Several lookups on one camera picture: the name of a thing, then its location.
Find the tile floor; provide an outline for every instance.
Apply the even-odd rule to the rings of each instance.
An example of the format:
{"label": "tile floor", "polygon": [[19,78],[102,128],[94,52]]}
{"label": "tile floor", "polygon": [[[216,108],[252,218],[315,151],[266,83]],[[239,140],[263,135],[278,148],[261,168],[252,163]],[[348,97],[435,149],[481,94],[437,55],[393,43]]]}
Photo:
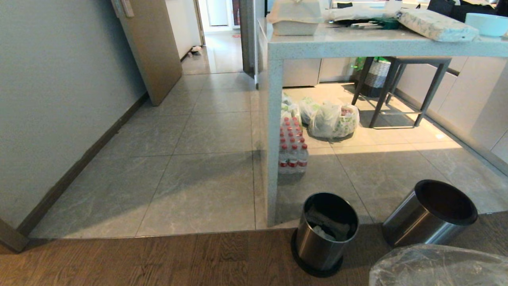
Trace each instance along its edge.
{"label": "tile floor", "polygon": [[242,72],[241,38],[233,38],[238,31],[205,35],[203,54],[187,57],[182,62],[184,74]]}
{"label": "tile floor", "polygon": [[[295,101],[350,102],[350,84],[285,89]],[[161,236],[267,228],[256,151],[258,92],[243,73],[186,75],[159,107],[146,103],[31,233],[38,238]],[[467,193],[481,213],[508,210],[508,178],[424,120],[381,117],[361,99],[361,126],[343,140],[308,136],[303,176],[281,176],[275,227],[294,227],[310,194],[348,199],[362,223],[383,221],[421,179]],[[398,99],[390,106],[406,110]]]}

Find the stool leg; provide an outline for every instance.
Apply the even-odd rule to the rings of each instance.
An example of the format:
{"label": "stool leg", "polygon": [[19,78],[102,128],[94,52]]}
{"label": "stool leg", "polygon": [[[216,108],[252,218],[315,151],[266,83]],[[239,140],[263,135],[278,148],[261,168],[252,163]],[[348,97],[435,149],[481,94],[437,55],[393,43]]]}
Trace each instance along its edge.
{"label": "stool leg", "polygon": [[427,109],[429,108],[432,98],[434,98],[434,95],[436,94],[437,88],[439,87],[439,84],[441,83],[444,74],[446,74],[446,70],[448,69],[449,64],[450,61],[444,64],[439,64],[439,66],[437,67],[437,71],[434,75],[434,78],[432,79],[432,83],[430,84],[429,90],[427,91],[425,100],[423,101],[422,108],[420,108],[420,111],[422,113],[420,113],[415,120],[415,127],[418,127],[420,125],[420,122],[422,121],[423,116],[427,112]]}
{"label": "stool leg", "polygon": [[370,66],[372,66],[372,62],[374,61],[373,56],[369,56],[365,59],[365,63],[363,64],[362,72],[360,73],[360,79],[358,80],[358,85],[356,86],[355,95],[353,96],[353,101],[351,102],[352,105],[356,104],[356,101],[358,100],[358,97],[360,96],[360,90],[363,87],[363,84],[365,83],[365,79],[367,78],[367,75],[369,74]]}
{"label": "stool leg", "polygon": [[395,92],[397,85],[399,84],[400,78],[402,77],[402,73],[406,69],[406,64],[401,64],[399,69],[397,70],[397,75],[395,76],[395,80],[393,81],[392,88],[390,89],[390,93],[388,93],[388,97],[386,98],[386,104],[390,102],[392,99],[392,94]]}
{"label": "stool leg", "polygon": [[374,115],[372,115],[372,120],[370,121],[369,128],[374,128],[374,124],[376,123],[377,116],[379,115],[379,112],[381,111],[381,107],[383,106],[383,103],[385,102],[386,95],[388,94],[388,89],[390,88],[394,78],[395,78],[395,72],[399,68],[399,62],[397,60],[393,61],[390,65],[390,69],[388,70],[388,75],[386,75],[386,81],[383,85],[383,89],[381,90],[381,94],[379,95],[379,100],[377,101],[376,110],[374,111]]}

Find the stainless steel trash can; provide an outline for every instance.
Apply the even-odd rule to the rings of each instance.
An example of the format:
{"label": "stainless steel trash can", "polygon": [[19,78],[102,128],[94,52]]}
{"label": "stainless steel trash can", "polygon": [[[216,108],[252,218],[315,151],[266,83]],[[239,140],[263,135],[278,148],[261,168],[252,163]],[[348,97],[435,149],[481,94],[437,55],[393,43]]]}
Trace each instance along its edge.
{"label": "stainless steel trash can", "polygon": [[293,234],[293,256],[307,273],[331,276],[340,269],[344,249],[357,232],[358,216],[346,200],[332,193],[313,194]]}
{"label": "stainless steel trash can", "polygon": [[419,181],[383,223],[391,246],[443,244],[478,218],[473,202],[463,192],[435,180]]}

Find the white wall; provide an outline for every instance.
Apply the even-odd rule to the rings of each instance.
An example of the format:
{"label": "white wall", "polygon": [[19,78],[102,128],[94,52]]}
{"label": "white wall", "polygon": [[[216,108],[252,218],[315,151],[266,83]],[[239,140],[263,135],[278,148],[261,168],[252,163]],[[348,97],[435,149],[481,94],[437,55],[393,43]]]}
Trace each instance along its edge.
{"label": "white wall", "polygon": [[17,227],[146,88],[110,1],[0,11],[0,217]]}
{"label": "white wall", "polygon": [[193,0],[166,0],[178,54],[182,58],[193,46],[201,46]]}
{"label": "white wall", "polygon": [[198,0],[199,9],[201,11],[201,21],[203,23],[203,32],[205,34],[214,33],[214,32],[224,32],[224,31],[232,31],[233,30],[233,18],[231,17],[231,13],[233,11],[233,5],[230,0],[225,0],[228,9],[228,25],[227,26],[210,26],[210,21],[208,19],[208,6],[206,5],[206,0]]}

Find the white marble table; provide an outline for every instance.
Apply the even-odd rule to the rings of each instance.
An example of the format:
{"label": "white marble table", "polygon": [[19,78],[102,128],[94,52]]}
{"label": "white marble table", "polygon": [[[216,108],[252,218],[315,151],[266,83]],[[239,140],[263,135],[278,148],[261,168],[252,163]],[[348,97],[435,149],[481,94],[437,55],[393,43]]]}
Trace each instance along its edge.
{"label": "white marble table", "polygon": [[265,18],[258,20],[256,79],[260,87],[260,138],[267,223],[275,223],[277,162],[283,63],[286,59],[357,56],[508,57],[508,39],[480,37],[469,43],[435,42],[408,30],[353,30],[318,27],[314,36],[275,36]]}

